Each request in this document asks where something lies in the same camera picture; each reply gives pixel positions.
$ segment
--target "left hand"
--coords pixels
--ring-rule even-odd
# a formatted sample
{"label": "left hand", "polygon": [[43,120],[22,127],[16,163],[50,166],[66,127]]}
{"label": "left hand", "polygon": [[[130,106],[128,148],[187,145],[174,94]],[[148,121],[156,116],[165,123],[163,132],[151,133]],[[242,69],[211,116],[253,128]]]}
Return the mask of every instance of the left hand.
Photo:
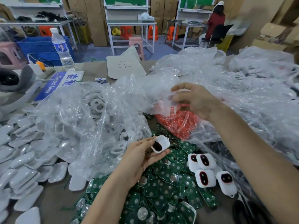
{"label": "left hand", "polygon": [[149,165],[164,158],[171,152],[170,149],[166,149],[160,154],[153,152],[151,146],[154,144],[154,138],[156,137],[146,138],[129,144],[127,151],[115,169],[115,172],[120,174],[126,182],[129,180],[130,188],[139,181]]}

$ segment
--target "bottle label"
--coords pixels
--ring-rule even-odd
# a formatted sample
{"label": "bottle label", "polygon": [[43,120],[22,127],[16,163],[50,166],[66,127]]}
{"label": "bottle label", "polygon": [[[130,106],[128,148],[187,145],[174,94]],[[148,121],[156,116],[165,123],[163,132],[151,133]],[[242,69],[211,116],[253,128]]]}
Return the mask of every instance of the bottle label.
{"label": "bottle label", "polygon": [[57,52],[67,52],[68,47],[66,43],[54,44]]}

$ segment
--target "black hair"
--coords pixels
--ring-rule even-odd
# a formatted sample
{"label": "black hair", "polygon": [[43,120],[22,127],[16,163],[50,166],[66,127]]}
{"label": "black hair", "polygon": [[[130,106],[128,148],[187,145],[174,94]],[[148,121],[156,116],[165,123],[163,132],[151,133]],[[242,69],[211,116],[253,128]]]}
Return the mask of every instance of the black hair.
{"label": "black hair", "polygon": [[213,13],[216,13],[217,15],[219,16],[224,16],[224,6],[223,5],[217,5],[215,8],[214,8],[214,11]]}

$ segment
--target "forearm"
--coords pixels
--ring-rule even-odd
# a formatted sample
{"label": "forearm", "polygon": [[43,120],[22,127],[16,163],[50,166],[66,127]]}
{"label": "forearm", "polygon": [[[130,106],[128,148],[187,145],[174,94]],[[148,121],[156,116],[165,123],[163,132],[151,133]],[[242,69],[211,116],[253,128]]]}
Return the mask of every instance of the forearm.
{"label": "forearm", "polygon": [[103,184],[82,224],[117,224],[130,189],[128,182],[116,169]]}
{"label": "forearm", "polygon": [[211,114],[209,121],[271,214],[280,223],[296,223],[298,171],[227,106]]}

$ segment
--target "water bottle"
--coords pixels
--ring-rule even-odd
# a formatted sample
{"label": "water bottle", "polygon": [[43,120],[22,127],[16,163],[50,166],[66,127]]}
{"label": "water bottle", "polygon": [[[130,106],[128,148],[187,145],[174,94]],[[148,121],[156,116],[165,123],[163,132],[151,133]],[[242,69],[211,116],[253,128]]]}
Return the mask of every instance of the water bottle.
{"label": "water bottle", "polygon": [[66,45],[64,37],[58,33],[58,29],[53,27],[50,29],[52,32],[52,43],[59,54],[61,63],[66,71],[75,71],[75,63],[68,46]]}

